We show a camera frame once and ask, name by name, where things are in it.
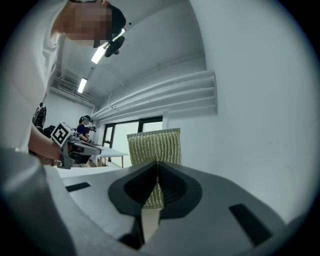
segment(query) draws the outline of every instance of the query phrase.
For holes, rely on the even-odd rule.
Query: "white t-shirt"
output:
[[[33,113],[42,101],[58,42],[54,22],[67,0],[41,0],[20,22],[0,63],[0,147],[28,152]]]

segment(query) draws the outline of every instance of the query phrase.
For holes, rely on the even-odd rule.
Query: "person in blue shirt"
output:
[[[92,122],[92,119],[90,116],[85,115],[82,116],[79,120],[79,125],[76,128],[76,131],[79,133],[80,140],[83,140],[84,142],[90,142],[90,139],[86,137],[87,131],[86,131],[86,126]]]

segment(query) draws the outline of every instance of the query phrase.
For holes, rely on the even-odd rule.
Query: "headset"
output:
[[[83,4],[83,3],[96,3],[97,0],[69,0],[73,3]],[[106,8],[112,10],[112,40],[108,35],[107,31],[107,38],[106,43],[104,44],[103,48],[105,49],[104,56],[109,58],[111,55],[118,55],[120,53],[119,49],[124,44],[125,38],[121,35],[127,20],[121,10],[117,7],[111,5],[106,0],[98,0],[102,5],[106,5]],[[94,40],[93,48],[99,48],[101,46],[100,40]]]

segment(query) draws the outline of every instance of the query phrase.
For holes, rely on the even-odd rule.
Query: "window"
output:
[[[132,166],[127,135],[162,130],[162,116],[133,120],[128,122],[107,124],[104,130],[102,146],[127,153],[123,157],[123,167]],[[109,162],[121,167],[121,157],[109,158]]]

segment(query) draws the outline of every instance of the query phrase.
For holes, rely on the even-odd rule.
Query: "wall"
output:
[[[213,107],[189,111],[168,112],[169,129],[180,128],[182,164],[202,172],[217,169],[217,131]]]
[[[319,66],[276,3],[190,0],[217,80],[218,168],[289,222],[319,185]]]
[[[50,125],[57,126],[60,121],[64,121],[71,128],[76,128],[80,117],[90,116],[92,112],[92,108],[86,105],[72,102],[52,93],[46,96],[44,105],[46,106],[45,128]]]
[[[113,93],[109,103],[111,104],[120,98],[160,82],[205,70],[206,58],[204,56],[167,65],[161,69],[155,69],[154,71],[138,78],[136,81],[132,81],[130,84],[128,84],[128,88],[121,88],[116,93]],[[101,105],[100,109],[107,106],[108,101],[109,99],[106,99],[106,101]]]

